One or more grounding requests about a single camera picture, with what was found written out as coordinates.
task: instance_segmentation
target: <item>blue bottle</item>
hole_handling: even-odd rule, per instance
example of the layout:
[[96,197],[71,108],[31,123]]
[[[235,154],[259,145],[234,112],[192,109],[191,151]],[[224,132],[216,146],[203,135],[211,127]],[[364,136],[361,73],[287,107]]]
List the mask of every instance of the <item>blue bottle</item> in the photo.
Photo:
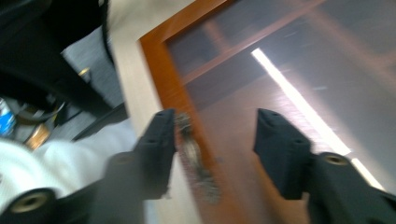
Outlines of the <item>blue bottle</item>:
[[0,98],[0,137],[10,137],[14,131],[15,116],[6,101]]

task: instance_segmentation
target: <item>white cloth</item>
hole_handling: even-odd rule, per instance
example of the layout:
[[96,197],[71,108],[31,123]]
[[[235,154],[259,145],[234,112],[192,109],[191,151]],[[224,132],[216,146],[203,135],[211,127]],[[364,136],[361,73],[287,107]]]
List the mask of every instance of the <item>white cloth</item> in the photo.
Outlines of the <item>white cloth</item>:
[[128,119],[76,142],[50,141],[33,153],[23,145],[1,140],[0,214],[29,189],[53,188],[60,198],[84,188],[102,177],[112,155],[133,149],[135,142]]

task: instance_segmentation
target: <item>wooden frame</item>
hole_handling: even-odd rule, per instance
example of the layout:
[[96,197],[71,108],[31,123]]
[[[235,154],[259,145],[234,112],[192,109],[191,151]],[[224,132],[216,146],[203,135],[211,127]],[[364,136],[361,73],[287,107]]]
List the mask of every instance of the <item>wooden frame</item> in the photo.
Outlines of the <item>wooden frame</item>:
[[[254,161],[251,169],[258,171],[257,176],[259,176],[261,181],[259,181],[260,186],[257,188],[262,189],[262,191],[244,193],[233,188],[230,177],[226,176],[226,172],[221,170],[214,159],[213,147],[206,141],[204,127],[199,121],[198,114],[187,91],[184,89],[183,85],[186,83],[186,79],[179,78],[177,69],[167,49],[166,43],[168,41],[183,34],[194,24],[203,21],[233,2],[234,0],[197,0],[144,35],[140,39],[140,43],[145,53],[148,67],[163,107],[173,107],[178,112],[187,112],[191,116],[194,138],[201,147],[203,163],[213,174],[221,190],[222,195],[219,204],[205,202],[203,193],[194,184],[195,176],[189,170],[189,165],[186,164],[186,160],[182,155],[181,159],[184,161],[185,169],[191,174],[188,178],[204,223],[307,223],[308,219],[304,210],[304,203],[288,202],[278,196],[271,180],[262,170],[258,160]],[[313,1],[311,7],[315,7],[321,2]],[[286,22],[304,15],[309,9],[303,9],[289,15],[289,20]],[[216,35],[216,27],[213,24],[206,24],[205,28]],[[258,36],[253,37],[255,41],[258,41],[258,38],[274,32],[275,29],[270,27],[269,30],[264,30]],[[243,45],[244,49],[248,43],[244,42]],[[219,45],[220,51],[226,48],[228,48],[227,45]]]
[[[258,173],[257,176],[259,177],[259,185],[262,191],[254,193],[257,193],[256,197],[261,198],[265,203],[254,203],[257,202],[257,200],[253,199],[254,193],[243,193],[241,195],[240,191],[232,187],[232,179],[227,176],[230,171],[221,170],[214,159],[216,156],[215,149],[206,140],[205,129],[198,118],[190,96],[184,88],[186,84],[291,21],[304,16],[310,19],[311,25],[316,30],[325,34],[341,49],[347,51],[346,55],[353,61],[373,71],[373,78],[378,79],[389,91],[396,92],[396,82],[392,72],[389,71],[389,68],[396,62],[395,50],[385,55],[375,55],[370,52],[356,36],[343,29],[336,21],[322,13],[320,9],[317,9],[317,6],[324,3],[325,0],[285,1],[291,5],[298,6],[298,9],[236,46],[230,46],[225,41],[224,36],[219,32],[214,22],[206,21],[204,29],[208,36],[214,40],[219,55],[184,77],[178,75],[171,54],[168,51],[167,42],[184,34],[195,24],[203,22],[206,18],[231,5],[234,0],[197,0],[140,39],[163,107],[174,107],[178,111],[190,114],[192,126],[194,127],[194,137],[201,146],[204,164],[213,173],[222,191],[222,199],[219,204],[208,204],[201,200],[203,195],[199,188],[194,185],[194,175],[189,176],[191,188],[204,223],[307,223],[308,220],[302,206],[304,203],[286,202],[277,196],[276,190],[258,161],[253,162],[252,169]],[[185,169],[189,171],[188,164],[185,164]]]

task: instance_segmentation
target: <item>fluorescent light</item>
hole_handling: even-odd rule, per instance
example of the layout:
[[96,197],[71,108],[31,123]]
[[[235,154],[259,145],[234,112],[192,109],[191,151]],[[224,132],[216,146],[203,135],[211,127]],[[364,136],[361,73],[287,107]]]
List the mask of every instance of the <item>fluorescent light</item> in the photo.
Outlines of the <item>fluorescent light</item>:
[[358,160],[352,159],[352,164],[358,169],[359,173],[366,179],[366,181],[376,189],[382,189],[385,191],[384,187],[374,178],[374,176],[367,170],[367,168]]
[[332,131],[326,122],[318,115],[304,97],[288,82],[283,74],[272,64],[261,49],[251,52],[253,57],[267,71],[268,75],[276,82],[282,91],[293,102],[297,109],[305,116],[312,127],[320,134],[323,140],[332,148],[335,153],[347,155],[351,152],[343,141]]

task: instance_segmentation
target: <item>wooden door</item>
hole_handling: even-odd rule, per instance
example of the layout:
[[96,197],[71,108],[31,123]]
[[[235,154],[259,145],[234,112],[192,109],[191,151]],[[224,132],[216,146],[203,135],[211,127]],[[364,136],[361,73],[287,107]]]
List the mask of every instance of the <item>wooden door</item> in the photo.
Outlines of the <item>wooden door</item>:
[[[283,200],[252,151],[257,108],[291,119],[315,143],[315,152],[346,155],[349,147],[334,149],[306,115],[318,112],[324,123],[343,130],[340,142],[359,145],[337,106],[316,94],[327,87],[311,88],[318,77],[309,74],[320,68],[329,74],[347,71],[353,78],[365,73],[361,84],[374,80],[381,92],[396,92],[391,77],[396,48],[389,43],[391,50],[384,52],[381,40],[343,29],[344,14],[335,13],[343,6],[339,2],[197,0],[140,39],[163,107],[190,115],[204,166],[221,191],[219,203],[207,202],[181,153],[204,223],[309,222],[305,201]],[[267,63],[258,62],[253,52]],[[374,63],[384,58],[387,63]]]

